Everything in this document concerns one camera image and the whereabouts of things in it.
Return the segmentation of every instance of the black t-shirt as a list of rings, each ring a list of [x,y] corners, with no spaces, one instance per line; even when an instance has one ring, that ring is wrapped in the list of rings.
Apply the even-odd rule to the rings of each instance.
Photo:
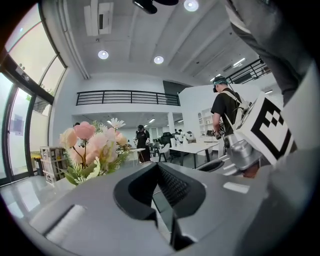
[[[228,91],[232,93],[241,102],[240,96],[237,92],[234,93],[230,88],[226,88],[223,91]],[[236,102],[234,99],[232,99],[229,95],[225,93],[219,93],[216,96],[212,105],[211,113],[218,113],[221,115],[225,127],[226,136],[234,133],[231,125],[229,124],[228,119],[226,118],[226,115],[228,116],[232,124],[234,124],[237,116],[237,111],[235,109],[238,107],[238,105],[238,102]]]
[[[138,131],[135,137],[138,139],[138,143],[136,147],[138,149],[145,149],[147,147],[146,146],[147,139],[150,138],[149,132],[147,130]]]

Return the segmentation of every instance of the white column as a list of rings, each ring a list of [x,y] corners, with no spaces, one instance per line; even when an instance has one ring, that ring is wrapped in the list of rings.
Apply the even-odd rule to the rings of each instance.
[[[175,121],[174,114],[172,112],[168,113],[169,131],[171,134],[175,133]]]

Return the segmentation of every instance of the black metal railing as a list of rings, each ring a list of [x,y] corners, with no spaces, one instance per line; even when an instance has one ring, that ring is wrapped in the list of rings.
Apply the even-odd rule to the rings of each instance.
[[[76,105],[140,103],[180,106],[178,95],[140,90],[91,90],[77,93]]]
[[[226,77],[226,80],[230,84],[245,84],[269,73],[271,73],[270,68],[266,66],[261,58],[258,58],[249,65]]]

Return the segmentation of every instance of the white ceiling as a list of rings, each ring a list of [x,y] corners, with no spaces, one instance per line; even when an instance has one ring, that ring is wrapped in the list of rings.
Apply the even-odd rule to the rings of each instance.
[[[74,120],[76,122],[89,122],[94,120],[103,123],[104,125],[110,127],[107,120],[111,118],[118,118],[118,120],[123,120],[125,126],[123,129],[137,128],[138,125],[148,125],[147,128],[152,127],[165,127],[168,123],[168,113],[150,113],[150,112],[113,112],[113,113],[95,113],[86,115],[74,115]],[[173,120],[177,122],[182,120],[182,113],[173,113]]]
[[[84,6],[90,0],[67,0],[76,46],[89,74],[134,70],[155,75],[156,70],[162,74],[173,70],[205,85],[217,74],[228,76],[240,69],[223,73],[228,65],[242,58],[247,65],[258,58],[232,31],[218,0],[198,0],[195,12],[187,11],[183,0],[175,6],[153,2],[158,12],[152,15],[131,0],[99,0],[105,2],[114,2],[111,34],[87,36]],[[98,58],[100,50],[108,51],[107,60]],[[158,55],[164,57],[161,65],[153,62]]]

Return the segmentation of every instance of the table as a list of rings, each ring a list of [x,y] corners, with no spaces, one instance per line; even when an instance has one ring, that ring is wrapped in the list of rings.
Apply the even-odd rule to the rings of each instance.
[[[193,154],[193,161],[194,161],[194,169],[197,168],[197,154],[199,152],[205,151],[205,156],[207,162],[210,162],[210,156],[208,149],[216,146],[217,143],[190,143],[187,145],[180,144],[179,146],[170,147],[171,150],[180,151],[180,165],[184,166],[184,153],[191,153]]]
[[[139,161],[139,154],[141,154],[141,151],[144,151],[145,148],[134,148],[134,149],[131,149],[130,152],[132,153],[135,153],[137,152],[137,156],[138,156],[138,159],[136,161],[136,165],[138,165],[138,161]],[[135,166],[135,155],[133,155],[133,166]]]

